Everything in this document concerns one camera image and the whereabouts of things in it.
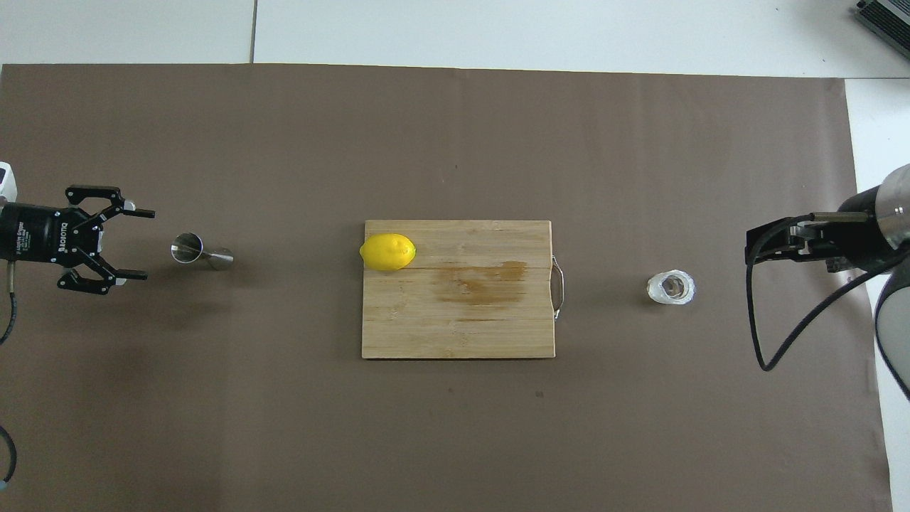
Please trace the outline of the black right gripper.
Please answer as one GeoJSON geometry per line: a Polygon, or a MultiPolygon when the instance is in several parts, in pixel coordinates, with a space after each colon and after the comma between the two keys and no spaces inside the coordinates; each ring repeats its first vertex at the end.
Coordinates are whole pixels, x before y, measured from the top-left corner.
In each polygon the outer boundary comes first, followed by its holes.
{"type": "MultiPolygon", "coordinates": [[[[839,227],[839,246],[829,233],[835,225],[810,225],[813,235],[807,240],[808,254],[813,260],[823,262],[826,272],[836,274],[852,271],[854,267],[872,271],[889,256],[889,243],[878,227],[875,214],[878,191],[879,187],[869,188],[842,202],[840,213],[867,213],[869,220],[842,224],[839,227]]],[[[808,256],[801,253],[805,243],[792,234],[793,228],[799,228],[807,220],[807,217],[784,217],[747,230],[745,263],[760,265],[770,260],[807,262],[808,256]]]]}

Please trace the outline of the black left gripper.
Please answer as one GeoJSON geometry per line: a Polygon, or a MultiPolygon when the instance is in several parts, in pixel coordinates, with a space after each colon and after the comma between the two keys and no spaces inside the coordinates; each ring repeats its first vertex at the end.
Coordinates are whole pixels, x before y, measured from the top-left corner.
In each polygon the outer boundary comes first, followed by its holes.
{"type": "Polygon", "coordinates": [[[155,218],[156,211],[137,208],[117,187],[70,186],[66,198],[72,207],[6,204],[1,215],[1,258],[61,265],[64,273],[58,288],[83,294],[106,295],[126,281],[146,281],[148,272],[114,268],[100,256],[101,225],[119,215],[155,218]],[[88,198],[110,201],[110,206],[89,215],[78,208],[88,198]],[[97,278],[82,276],[79,266],[97,278]]]}

